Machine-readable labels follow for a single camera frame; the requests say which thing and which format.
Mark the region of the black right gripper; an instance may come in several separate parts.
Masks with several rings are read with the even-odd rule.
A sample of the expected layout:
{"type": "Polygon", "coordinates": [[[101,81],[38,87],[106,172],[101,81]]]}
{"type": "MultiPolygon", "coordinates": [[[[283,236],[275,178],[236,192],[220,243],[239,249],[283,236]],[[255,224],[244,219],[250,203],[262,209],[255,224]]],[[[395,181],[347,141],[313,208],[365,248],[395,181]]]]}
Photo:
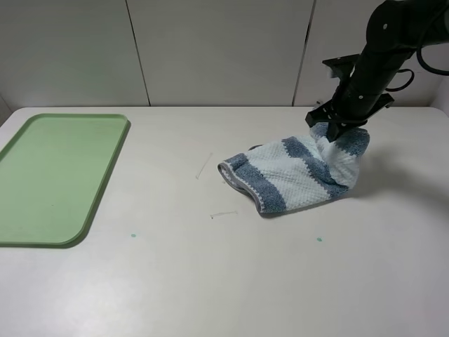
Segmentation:
{"type": "Polygon", "coordinates": [[[392,103],[392,97],[384,91],[394,77],[394,68],[380,58],[347,55],[322,63],[340,82],[332,98],[309,112],[305,121],[310,127],[328,123],[326,137],[330,143],[392,103]]]}

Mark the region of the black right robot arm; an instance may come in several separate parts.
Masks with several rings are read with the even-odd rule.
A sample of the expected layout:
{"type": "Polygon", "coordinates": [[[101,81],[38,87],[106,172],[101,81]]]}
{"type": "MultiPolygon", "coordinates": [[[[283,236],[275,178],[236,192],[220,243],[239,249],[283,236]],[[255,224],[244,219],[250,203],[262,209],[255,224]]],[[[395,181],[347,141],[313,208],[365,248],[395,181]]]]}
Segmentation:
{"type": "Polygon", "coordinates": [[[405,71],[402,66],[413,55],[424,70],[448,75],[446,70],[429,66],[422,57],[425,46],[447,42],[447,1],[384,1],[368,21],[361,53],[323,61],[340,82],[333,97],[309,112],[305,121],[309,127],[327,124],[330,142],[365,125],[393,103],[391,93],[395,90],[388,85],[405,71]]]}

